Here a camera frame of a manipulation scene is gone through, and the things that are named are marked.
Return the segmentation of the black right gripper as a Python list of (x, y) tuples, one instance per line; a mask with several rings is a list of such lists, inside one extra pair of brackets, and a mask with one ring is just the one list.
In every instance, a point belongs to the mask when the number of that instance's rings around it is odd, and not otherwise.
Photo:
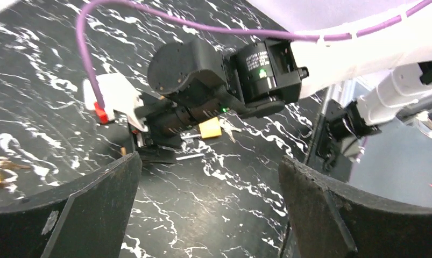
[(193, 108), (146, 93), (137, 99), (139, 104), (133, 109), (133, 114), (145, 129), (130, 122), (130, 139), (132, 149), (138, 152), (144, 163), (149, 164), (176, 163), (175, 152), (183, 142), (181, 133), (229, 110), (217, 99)]

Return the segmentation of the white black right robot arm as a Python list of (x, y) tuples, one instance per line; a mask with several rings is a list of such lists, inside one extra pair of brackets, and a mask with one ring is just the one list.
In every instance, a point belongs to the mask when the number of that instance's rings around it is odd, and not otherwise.
[(329, 45), (269, 37), (222, 55), (196, 39), (161, 46), (147, 79), (162, 99), (143, 97), (130, 126), (133, 149), (149, 163), (170, 164), (181, 132), (226, 110), (261, 118), (336, 82), (394, 68), (419, 89), (432, 85), (432, 15), (372, 36)]

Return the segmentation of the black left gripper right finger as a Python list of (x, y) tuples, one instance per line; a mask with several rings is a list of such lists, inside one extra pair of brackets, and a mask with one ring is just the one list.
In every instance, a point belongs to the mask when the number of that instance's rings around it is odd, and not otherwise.
[(301, 257), (432, 257), (432, 208), (359, 190), (289, 156), (278, 174)]

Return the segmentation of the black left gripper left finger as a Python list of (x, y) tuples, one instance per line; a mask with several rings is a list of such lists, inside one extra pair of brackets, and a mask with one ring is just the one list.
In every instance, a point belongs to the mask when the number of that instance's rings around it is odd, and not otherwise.
[(142, 161), (130, 153), (53, 189), (0, 205), (0, 257), (118, 257)]

